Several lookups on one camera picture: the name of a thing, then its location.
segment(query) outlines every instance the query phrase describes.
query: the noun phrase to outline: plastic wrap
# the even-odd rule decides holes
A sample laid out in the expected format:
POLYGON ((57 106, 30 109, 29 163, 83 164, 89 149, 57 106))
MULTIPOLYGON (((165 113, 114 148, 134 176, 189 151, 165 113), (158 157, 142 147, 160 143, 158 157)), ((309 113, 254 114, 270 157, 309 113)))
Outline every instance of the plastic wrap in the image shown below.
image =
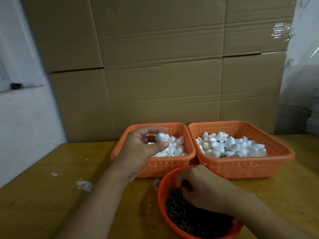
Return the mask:
POLYGON ((276 23, 271 34, 274 39, 286 38, 289 41, 292 36, 292 26, 289 23, 276 23))

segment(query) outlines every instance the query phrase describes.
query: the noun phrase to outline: wooden table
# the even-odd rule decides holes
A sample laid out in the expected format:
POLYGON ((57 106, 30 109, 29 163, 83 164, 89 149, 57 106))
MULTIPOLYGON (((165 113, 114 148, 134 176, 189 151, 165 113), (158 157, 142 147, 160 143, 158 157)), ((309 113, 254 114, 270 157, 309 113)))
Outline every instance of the wooden table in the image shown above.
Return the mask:
MULTIPOLYGON (((272 178, 233 182, 319 237, 319 138, 274 137, 291 147, 297 159, 286 162, 272 178)), ((54 237, 89 194, 76 182, 94 185, 110 166, 115 144, 62 144, 1 188, 0 238, 54 237)), ((127 186, 108 238, 180 238, 159 212, 153 181, 136 179, 127 186)), ((238 238, 255 237, 243 228, 238 238)))

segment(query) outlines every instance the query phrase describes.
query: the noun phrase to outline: orange perforated basket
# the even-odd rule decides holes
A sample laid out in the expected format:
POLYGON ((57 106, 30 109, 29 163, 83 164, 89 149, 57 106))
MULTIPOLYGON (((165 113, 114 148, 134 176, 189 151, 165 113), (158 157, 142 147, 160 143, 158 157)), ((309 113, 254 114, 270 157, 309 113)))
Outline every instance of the orange perforated basket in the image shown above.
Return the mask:
POLYGON ((199 122, 188 125, 199 162, 226 178, 271 177, 284 161, 295 158, 295 153, 254 125, 244 121, 199 122), (212 158, 202 153, 196 138, 204 132, 225 132, 234 138, 248 137, 264 144, 269 156, 246 158, 212 158))
POLYGON ((170 136, 180 137, 184 136, 184 150, 188 154, 186 156, 177 157, 152 157, 138 172, 137 178, 157 178, 164 177, 168 172, 178 167, 188 165, 189 161, 195 157, 196 151, 192 139, 185 124, 179 122, 171 123, 150 123, 150 124, 136 124, 126 128, 120 140, 116 144, 111 153, 111 160, 114 161, 118 156, 122 145, 126 139, 127 134, 137 128, 143 126, 164 126, 167 128, 167 133, 170 136))

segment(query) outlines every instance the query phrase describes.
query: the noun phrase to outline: left hand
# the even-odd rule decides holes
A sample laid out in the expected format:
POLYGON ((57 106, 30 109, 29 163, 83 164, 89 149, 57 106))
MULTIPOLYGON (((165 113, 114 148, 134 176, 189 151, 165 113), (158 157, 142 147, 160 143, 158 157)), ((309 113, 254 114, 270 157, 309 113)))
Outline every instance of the left hand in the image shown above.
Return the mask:
POLYGON ((129 132, 122 149, 115 159, 112 167, 117 173, 123 175, 127 182, 134 180, 135 176, 150 157, 169 147, 169 142, 155 142, 154 136, 149 133, 166 133, 167 128, 161 126, 145 126, 129 132))

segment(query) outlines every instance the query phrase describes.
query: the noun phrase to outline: round orange basket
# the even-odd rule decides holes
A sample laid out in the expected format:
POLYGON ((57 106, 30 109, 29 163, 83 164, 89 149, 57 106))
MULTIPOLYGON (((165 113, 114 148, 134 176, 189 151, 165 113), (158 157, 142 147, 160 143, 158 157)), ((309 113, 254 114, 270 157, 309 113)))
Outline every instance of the round orange basket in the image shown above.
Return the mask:
POLYGON ((170 123, 149 123, 136 124, 126 128, 120 140, 116 144, 111 153, 111 160, 114 161, 121 151, 122 145, 126 139, 127 134, 137 128, 144 126, 163 126, 167 128, 167 134, 170 136, 180 137, 184 136, 184 149, 186 156, 177 157, 152 157, 138 172, 137 178, 160 178, 175 168, 188 165, 189 161, 196 156, 195 147, 190 137, 188 129, 185 124, 179 122, 170 123))
MULTIPOLYGON (((159 209, 164 217, 164 219, 166 220, 166 222, 170 225, 170 227, 179 235, 181 235, 183 238, 186 239, 200 239, 199 237, 195 237, 192 236, 188 233, 186 233, 185 231, 183 231, 182 229, 178 228, 168 217, 167 213, 166 213, 166 200, 168 199, 168 196, 171 192, 172 189, 176 189, 176 177, 179 173, 179 171, 181 169, 186 169, 189 167, 193 167, 191 165, 188 166, 183 166, 177 169, 174 169, 173 171, 169 172, 160 182, 159 184, 159 188, 157 190, 157 198, 158 198, 158 203, 159 203, 159 209)), ((221 174, 212 171, 215 174, 225 178, 224 176, 222 176, 221 174)), ((233 227, 230 229, 230 231, 228 232, 228 234, 224 237, 220 237, 219 239, 232 239, 235 238, 239 232, 241 231, 243 224, 238 221, 237 219, 233 220, 233 227)))
POLYGON ((271 177, 279 170, 286 161, 295 158, 295 153, 290 148, 281 144, 267 133, 254 125, 244 121, 219 121, 198 122, 188 125, 189 133, 195 145, 199 162, 206 168, 217 171, 224 177, 230 178, 263 178, 271 177), (204 132, 225 132, 234 138, 256 140, 264 144, 269 156, 246 157, 246 158, 212 158, 201 152, 196 138, 204 132))

